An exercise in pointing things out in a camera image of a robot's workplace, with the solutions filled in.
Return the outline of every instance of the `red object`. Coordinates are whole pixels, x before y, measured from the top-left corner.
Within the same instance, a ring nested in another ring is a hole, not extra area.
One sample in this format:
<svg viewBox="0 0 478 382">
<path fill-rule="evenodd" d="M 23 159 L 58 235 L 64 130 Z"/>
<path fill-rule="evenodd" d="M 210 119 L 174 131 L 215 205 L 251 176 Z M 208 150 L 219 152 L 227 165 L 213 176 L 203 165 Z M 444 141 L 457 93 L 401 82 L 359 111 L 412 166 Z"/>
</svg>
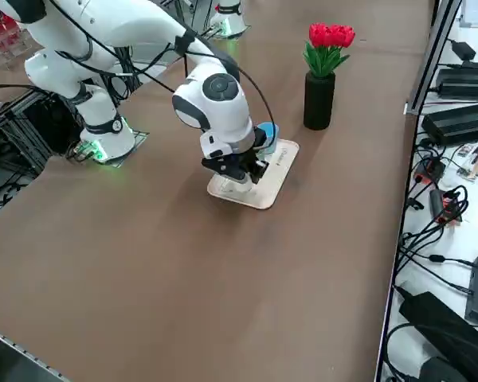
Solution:
<svg viewBox="0 0 478 382">
<path fill-rule="evenodd" d="M 317 22 L 310 25 L 309 36 L 310 42 L 315 48 L 320 46 L 348 48 L 351 46 L 356 33 L 348 25 L 333 25 L 330 27 L 322 22 Z"/>
<path fill-rule="evenodd" d="M 356 33 L 351 26 L 333 25 L 330 29 L 336 46 L 341 46 L 343 48 L 351 46 L 352 41 L 356 36 Z"/>
<path fill-rule="evenodd" d="M 3 20 L 3 25 L 6 27 L 7 30 L 14 30 L 18 28 L 17 22 L 13 19 L 7 16 L 6 14 L 3 15 L 2 17 Z"/>
</svg>

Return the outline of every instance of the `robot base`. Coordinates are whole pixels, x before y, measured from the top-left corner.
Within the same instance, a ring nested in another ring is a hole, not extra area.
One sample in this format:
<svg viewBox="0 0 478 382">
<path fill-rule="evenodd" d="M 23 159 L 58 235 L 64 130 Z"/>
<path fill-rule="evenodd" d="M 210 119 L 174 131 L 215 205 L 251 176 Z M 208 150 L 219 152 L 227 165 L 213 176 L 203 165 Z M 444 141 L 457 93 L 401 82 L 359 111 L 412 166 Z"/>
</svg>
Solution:
<svg viewBox="0 0 478 382">
<path fill-rule="evenodd" d="M 274 154 L 265 158 L 269 167 L 258 185 L 253 185 L 249 191 L 241 192 L 237 190 L 234 181 L 216 174 L 207 186 L 207 192 L 214 197 L 254 209 L 268 209 L 274 205 L 299 150 L 297 143 L 278 139 Z"/>
<path fill-rule="evenodd" d="M 217 23 L 216 28 L 221 29 L 221 31 L 216 33 L 214 38 L 231 39 L 242 35 L 249 26 L 245 25 L 242 15 L 233 14 Z"/>
<path fill-rule="evenodd" d="M 135 133 L 123 120 L 123 129 L 118 134 L 92 134 L 83 129 L 80 139 L 90 142 L 95 149 L 94 160 L 106 163 L 113 159 L 122 158 L 135 148 Z"/>
</svg>

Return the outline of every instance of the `green led light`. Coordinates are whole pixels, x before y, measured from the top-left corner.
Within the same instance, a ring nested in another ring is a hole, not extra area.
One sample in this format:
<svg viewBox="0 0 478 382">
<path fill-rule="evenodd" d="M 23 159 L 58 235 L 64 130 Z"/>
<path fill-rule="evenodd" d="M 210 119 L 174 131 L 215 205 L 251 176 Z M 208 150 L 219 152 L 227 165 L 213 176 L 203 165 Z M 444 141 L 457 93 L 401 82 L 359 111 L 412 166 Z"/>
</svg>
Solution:
<svg viewBox="0 0 478 382">
<path fill-rule="evenodd" d="M 92 142 L 92 147 L 94 148 L 94 151 L 96 152 L 96 155 L 94 155 L 95 159 L 102 162 L 105 162 L 108 159 L 108 156 L 99 141 Z"/>
</svg>

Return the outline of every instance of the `metal frame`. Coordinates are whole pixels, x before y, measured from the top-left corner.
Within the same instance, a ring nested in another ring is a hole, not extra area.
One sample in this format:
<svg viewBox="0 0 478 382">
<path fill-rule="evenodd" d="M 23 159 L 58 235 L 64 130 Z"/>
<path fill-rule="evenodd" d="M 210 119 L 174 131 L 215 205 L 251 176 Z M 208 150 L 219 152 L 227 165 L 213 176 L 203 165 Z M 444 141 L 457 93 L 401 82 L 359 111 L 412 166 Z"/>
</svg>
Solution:
<svg viewBox="0 0 478 382">
<path fill-rule="evenodd" d="M 33 172 L 37 174 L 40 174 L 45 168 L 45 164 L 53 152 L 33 124 L 26 119 L 23 112 L 43 97 L 45 96 L 38 92 L 29 91 L 8 107 L 0 110 L 0 130 L 16 146 L 22 157 L 30 164 Z M 22 119 L 10 118 L 11 114 Z"/>
<path fill-rule="evenodd" d="M 462 0 L 442 0 L 437 11 L 436 21 L 430 31 L 429 43 L 418 70 L 416 81 L 409 100 L 407 114 L 420 115 L 427 91 L 432 83 L 433 75 L 441 58 L 446 39 L 455 21 L 456 13 Z"/>
<path fill-rule="evenodd" d="M 29 353 L 28 351 L 24 350 L 20 345 L 16 344 L 15 342 L 11 341 L 9 338 L 6 336 L 3 336 L 0 334 L 0 342 L 4 343 L 5 345 L 9 346 L 13 350 L 17 351 L 20 353 L 22 356 L 27 357 L 29 360 L 31 360 L 34 364 L 37 366 L 43 368 L 45 371 L 49 372 L 51 375 L 55 376 L 57 379 L 61 380 L 62 382 L 70 382 L 66 377 L 64 377 L 61 373 L 59 373 L 57 370 L 52 368 L 51 366 L 48 366 L 39 358 L 35 357 L 32 353 Z"/>
</svg>

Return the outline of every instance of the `plug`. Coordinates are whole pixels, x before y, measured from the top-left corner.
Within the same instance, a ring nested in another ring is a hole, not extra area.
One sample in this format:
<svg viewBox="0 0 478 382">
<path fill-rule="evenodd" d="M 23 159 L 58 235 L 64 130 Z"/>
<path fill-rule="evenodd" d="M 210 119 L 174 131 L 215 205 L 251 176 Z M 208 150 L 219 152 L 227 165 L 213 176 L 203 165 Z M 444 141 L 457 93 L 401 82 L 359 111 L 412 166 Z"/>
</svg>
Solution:
<svg viewBox="0 0 478 382">
<path fill-rule="evenodd" d="M 462 60 L 470 61 L 476 56 L 476 52 L 473 48 L 469 46 L 467 42 L 461 41 L 457 42 L 451 39 L 448 39 L 452 43 L 452 51 Z"/>
<path fill-rule="evenodd" d="M 416 211 L 421 211 L 422 209 L 425 209 L 425 206 L 413 197 L 407 199 L 407 205 L 409 207 L 413 207 Z"/>
</svg>

